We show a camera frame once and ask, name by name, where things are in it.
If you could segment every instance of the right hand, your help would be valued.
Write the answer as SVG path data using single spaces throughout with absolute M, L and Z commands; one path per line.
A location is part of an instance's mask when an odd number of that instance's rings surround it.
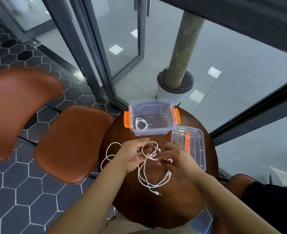
M 158 165 L 164 166 L 175 177 L 185 179 L 189 182 L 194 181 L 196 177 L 204 173 L 193 157 L 177 141 L 167 142 L 161 149 L 161 153 L 155 158 Z

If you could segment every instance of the brown table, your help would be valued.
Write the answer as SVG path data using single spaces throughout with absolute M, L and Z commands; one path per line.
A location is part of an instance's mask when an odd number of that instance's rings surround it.
M 199 128 L 203 131 L 206 155 L 206 173 L 218 177 L 218 160 L 213 142 L 203 125 L 190 113 L 178 108 L 181 126 Z M 149 137 L 156 141 L 161 148 L 167 141 L 172 140 L 172 132 L 161 135 L 135 136 L 129 129 L 124 127 L 123 114 L 120 115 L 108 128 L 102 140 L 99 151 L 100 163 L 105 158 L 107 147 L 112 142 L 123 143 L 127 140 Z M 116 154 L 120 145 L 114 144 L 108 150 L 108 154 Z M 149 160 L 146 165 L 146 175 L 152 184 L 159 183 L 167 170 Z M 174 228 L 187 223 L 196 217 L 205 207 L 203 198 L 193 185 L 186 181 L 178 180 L 171 176 L 167 184 L 153 189 L 162 195 L 157 196 L 138 181 L 138 169 L 129 173 L 119 189 L 113 205 L 127 219 L 140 223 L 146 227 Z

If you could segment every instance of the orange handle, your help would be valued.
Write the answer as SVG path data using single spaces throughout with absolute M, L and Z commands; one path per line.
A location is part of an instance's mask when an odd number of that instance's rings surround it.
M 125 126 L 126 128 L 129 128 L 128 115 L 129 115 L 129 112 L 125 111 L 125 112 L 124 112 L 124 126 Z
M 180 124 L 180 114 L 179 114 L 178 108 L 176 108 L 176 116 L 177 116 L 177 123 L 179 125 Z
M 185 134 L 185 150 L 187 150 L 188 153 L 190 153 L 190 134 L 189 133 Z

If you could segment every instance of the container lid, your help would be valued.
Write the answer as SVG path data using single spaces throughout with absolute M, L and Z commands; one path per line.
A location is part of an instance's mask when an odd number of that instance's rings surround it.
M 172 142 L 178 141 L 191 154 L 199 167 L 205 171 L 204 136 L 200 129 L 177 126 L 172 130 Z
M 156 132 L 172 130 L 180 124 L 178 109 L 168 99 L 131 101 L 128 112 L 124 112 L 124 126 L 134 132 Z

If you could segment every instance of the white plant pot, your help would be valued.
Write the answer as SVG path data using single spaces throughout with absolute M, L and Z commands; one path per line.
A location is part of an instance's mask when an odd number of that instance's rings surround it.
M 165 91 L 164 89 L 162 89 L 161 86 L 159 85 L 159 83 L 157 82 L 157 98 L 169 99 L 173 105 L 178 105 L 187 93 L 188 92 L 185 92 L 183 94 L 169 93 L 169 92 Z

